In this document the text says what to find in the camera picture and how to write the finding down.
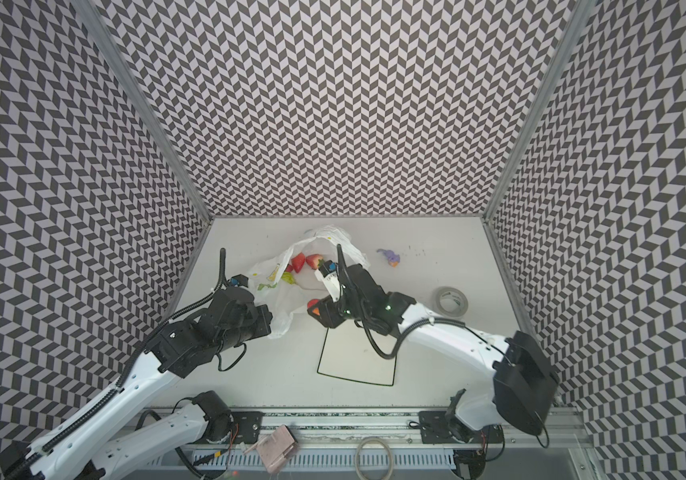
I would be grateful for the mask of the white plastic bag lemon print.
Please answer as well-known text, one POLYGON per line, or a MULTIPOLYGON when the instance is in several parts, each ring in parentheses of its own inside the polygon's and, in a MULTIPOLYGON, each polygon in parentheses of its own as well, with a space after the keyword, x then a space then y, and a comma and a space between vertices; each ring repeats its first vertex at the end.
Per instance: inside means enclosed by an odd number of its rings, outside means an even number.
POLYGON ((348 265, 371 265, 347 231, 327 225, 308 231, 301 240, 248 270, 248 289, 255 303, 267 306, 272 314, 270 339, 288 333, 293 319, 305 313, 310 300, 328 295, 321 275, 310 265, 309 258, 319 255, 323 261, 336 260, 338 246, 342 247, 348 265))

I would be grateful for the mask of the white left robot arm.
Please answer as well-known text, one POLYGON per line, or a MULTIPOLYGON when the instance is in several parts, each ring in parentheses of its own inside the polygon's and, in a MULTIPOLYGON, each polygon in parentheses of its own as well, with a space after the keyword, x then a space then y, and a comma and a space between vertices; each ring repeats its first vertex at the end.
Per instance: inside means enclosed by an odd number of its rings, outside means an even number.
POLYGON ((160 393, 224 351, 245 348, 271 332, 269 308, 258 304, 248 279, 219 275, 215 289, 184 317, 169 319, 143 340, 119 377, 74 416, 29 445, 0 454, 6 479, 122 479, 186 444, 232 442, 237 424, 214 392, 194 396, 175 413, 128 435, 119 431, 160 393))

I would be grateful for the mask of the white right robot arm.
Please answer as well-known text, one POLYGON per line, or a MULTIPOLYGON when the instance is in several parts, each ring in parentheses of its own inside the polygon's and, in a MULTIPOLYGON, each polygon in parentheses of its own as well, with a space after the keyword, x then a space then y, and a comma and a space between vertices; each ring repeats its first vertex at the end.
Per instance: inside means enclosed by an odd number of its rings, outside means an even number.
POLYGON ((385 292, 362 265, 347 264, 342 252, 318 262, 315 270, 328 294, 313 301, 307 312, 321 325, 336 329, 354 323, 384 360, 396 359, 413 342, 472 370, 475 388, 459 390, 445 412, 446 428, 455 440, 468 442, 488 427, 507 423, 549 447, 546 421, 559 379, 533 336, 479 331, 411 296, 385 292))

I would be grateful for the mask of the red fake strawberry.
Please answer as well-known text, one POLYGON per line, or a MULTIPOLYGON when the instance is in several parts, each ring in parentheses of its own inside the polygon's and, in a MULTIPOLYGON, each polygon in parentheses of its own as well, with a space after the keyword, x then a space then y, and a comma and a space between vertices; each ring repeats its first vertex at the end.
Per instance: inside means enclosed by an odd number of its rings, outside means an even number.
POLYGON ((305 265, 306 256, 303 253, 299 253, 291 260, 291 266, 295 273, 300 273, 305 265))

